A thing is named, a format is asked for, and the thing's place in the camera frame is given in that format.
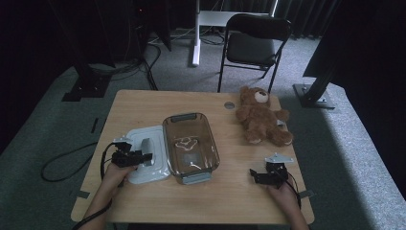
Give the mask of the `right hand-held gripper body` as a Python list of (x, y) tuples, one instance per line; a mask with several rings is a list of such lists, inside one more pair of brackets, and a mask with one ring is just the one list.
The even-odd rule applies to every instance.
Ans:
[(266, 157), (264, 161), (266, 173), (261, 173), (259, 176), (267, 178), (269, 185), (280, 187), (288, 180), (285, 164), (293, 163), (292, 157), (274, 153), (272, 156)]

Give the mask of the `brown teddy bear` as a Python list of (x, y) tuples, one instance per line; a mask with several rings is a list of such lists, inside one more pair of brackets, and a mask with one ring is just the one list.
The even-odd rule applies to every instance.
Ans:
[(289, 119), (285, 109), (272, 110), (271, 98), (267, 91), (253, 87), (240, 88), (240, 107), (236, 111), (237, 120), (243, 125), (245, 139), (258, 144), (268, 139), (277, 147), (288, 146), (293, 134), (281, 128)]

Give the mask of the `black folding chair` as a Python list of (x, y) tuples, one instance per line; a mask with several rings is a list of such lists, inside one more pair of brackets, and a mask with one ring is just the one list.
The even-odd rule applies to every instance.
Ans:
[(271, 91), (282, 49), (291, 33), (291, 22), (284, 18), (249, 13), (233, 15), (226, 23), (217, 91), (221, 91), (225, 66), (262, 71), (262, 79), (273, 69), (268, 86)]

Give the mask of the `black metal stand dark base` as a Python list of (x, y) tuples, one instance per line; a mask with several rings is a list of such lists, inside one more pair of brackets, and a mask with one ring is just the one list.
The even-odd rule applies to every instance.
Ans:
[(103, 98), (112, 76), (103, 76), (92, 70), (79, 47), (76, 34), (68, 23), (60, 0), (47, 1), (60, 28), (64, 48), (78, 74), (72, 89), (64, 94), (62, 100), (64, 102), (79, 102), (82, 98)]

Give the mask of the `person's right hand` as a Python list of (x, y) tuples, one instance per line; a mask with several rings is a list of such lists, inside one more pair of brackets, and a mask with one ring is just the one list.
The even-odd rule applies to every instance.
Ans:
[(266, 190), (284, 213), (293, 214), (300, 210), (297, 196), (287, 183), (283, 183), (279, 188), (267, 186)]

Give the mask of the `white container lid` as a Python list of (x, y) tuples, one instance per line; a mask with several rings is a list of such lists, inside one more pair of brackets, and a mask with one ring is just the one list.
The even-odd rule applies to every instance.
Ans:
[(152, 153), (152, 166), (138, 166), (129, 175), (132, 184), (143, 184), (166, 179), (170, 175), (166, 151), (166, 141), (162, 126), (149, 126), (130, 130), (126, 137), (132, 150), (140, 150), (143, 154)]

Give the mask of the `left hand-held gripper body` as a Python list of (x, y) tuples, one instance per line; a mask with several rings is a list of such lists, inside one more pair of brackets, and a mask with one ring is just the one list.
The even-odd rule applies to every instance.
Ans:
[(112, 144), (117, 148), (112, 154), (111, 162), (119, 168), (137, 166), (143, 162), (140, 151), (132, 151), (132, 145), (127, 138), (115, 139)]

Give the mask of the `person's left hand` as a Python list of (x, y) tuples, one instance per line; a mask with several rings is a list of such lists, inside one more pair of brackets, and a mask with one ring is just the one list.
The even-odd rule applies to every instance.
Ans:
[(125, 178), (137, 169), (137, 166), (120, 168), (116, 164), (110, 163), (102, 179), (101, 189), (104, 192), (114, 192), (116, 188), (125, 180)]

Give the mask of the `white desk frame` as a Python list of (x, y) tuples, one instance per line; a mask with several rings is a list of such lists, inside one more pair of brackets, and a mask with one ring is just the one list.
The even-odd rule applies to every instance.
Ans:
[(200, 63), (201, 39), (200, 27), (225, 27), (228, 20), (237, 14), (237, 11), (203, 11), (200, 9), (200, 0), (195, 0), (194, 43), (192, 65)]

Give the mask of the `black metal stand grey base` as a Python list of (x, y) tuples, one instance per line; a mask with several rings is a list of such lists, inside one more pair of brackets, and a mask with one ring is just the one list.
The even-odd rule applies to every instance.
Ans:
[(335, 108), (326, 92), (335, 70), (335, 55), (331, 55), (327, 48), (318, 47), (304, 70), (304, 77), (312, 77), (315, 81), (312, 84), (303, 82), (293, 85), (302, 107)]

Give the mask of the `clear brown storage box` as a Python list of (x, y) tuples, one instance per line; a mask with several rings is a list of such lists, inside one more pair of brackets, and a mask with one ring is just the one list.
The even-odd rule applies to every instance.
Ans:
[(170, 173), (180, 184), (209, 181), (220, 158), (207, 117), (185, 113), (163, 121)]

